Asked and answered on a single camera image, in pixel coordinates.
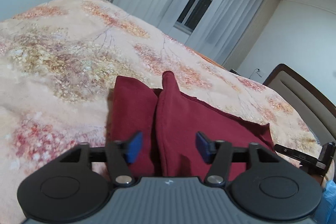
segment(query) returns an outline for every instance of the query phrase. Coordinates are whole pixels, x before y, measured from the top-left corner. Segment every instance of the floral bedspread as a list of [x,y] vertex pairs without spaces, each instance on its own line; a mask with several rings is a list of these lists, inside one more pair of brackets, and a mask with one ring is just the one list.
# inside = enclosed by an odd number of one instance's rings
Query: floral bedspread
[[160,88],[165,70],[182,92],[270,123],[274,143],[318,156],[313,134],[273,90],[205,61],[109,2],[54,0],[0,23],[0,223],[24,219],[16,190],[27,175],[78,142],[104,145],[117,75]]

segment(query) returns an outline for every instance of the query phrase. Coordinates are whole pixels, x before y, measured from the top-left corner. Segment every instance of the white logo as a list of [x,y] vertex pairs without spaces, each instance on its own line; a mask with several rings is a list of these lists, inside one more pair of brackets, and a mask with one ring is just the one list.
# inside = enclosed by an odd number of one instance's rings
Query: white logo
[[169,179],[169,180],[166,180],[165,183],[166,183],[167,185],[170,185],[170,184],[172,184],[172,183],[174,183],[174,182],[173,182],[171,179]]

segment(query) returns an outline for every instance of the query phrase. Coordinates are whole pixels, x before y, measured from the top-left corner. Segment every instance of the window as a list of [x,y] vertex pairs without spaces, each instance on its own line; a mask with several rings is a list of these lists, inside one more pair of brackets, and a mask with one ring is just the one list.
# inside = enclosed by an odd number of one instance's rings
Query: window
[[183,9],[175,27],[191,34],[210,6],[212,0],[189,0]]

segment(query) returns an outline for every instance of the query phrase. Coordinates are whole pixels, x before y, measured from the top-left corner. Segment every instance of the maroon cloth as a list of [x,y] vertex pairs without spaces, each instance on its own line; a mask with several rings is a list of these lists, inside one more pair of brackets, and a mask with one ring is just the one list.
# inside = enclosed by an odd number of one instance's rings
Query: maroon cloth
[[[199,176],[209,165],[199,155],[196,132],[222,139],[233,146],[258,142],[273,150],[269,125],[244,121],[180,92],[174,74],[162,75],[163,90],[150,89],[140,81],[118,76],[113,98],[112,140],[126,140],[143,132],[143,147],[130,166],[134,176]],[[246,170],[244,163],[231,166],[229,180]]]

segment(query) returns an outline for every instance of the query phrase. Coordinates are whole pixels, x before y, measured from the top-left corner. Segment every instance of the headboard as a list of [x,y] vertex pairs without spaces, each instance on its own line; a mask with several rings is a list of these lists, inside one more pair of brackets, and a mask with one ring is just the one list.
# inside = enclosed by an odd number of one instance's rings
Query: headboard
[[263,84],[275,90],[295,108],[322,145],[335,141],[336,107],[301,75],[280,64]]

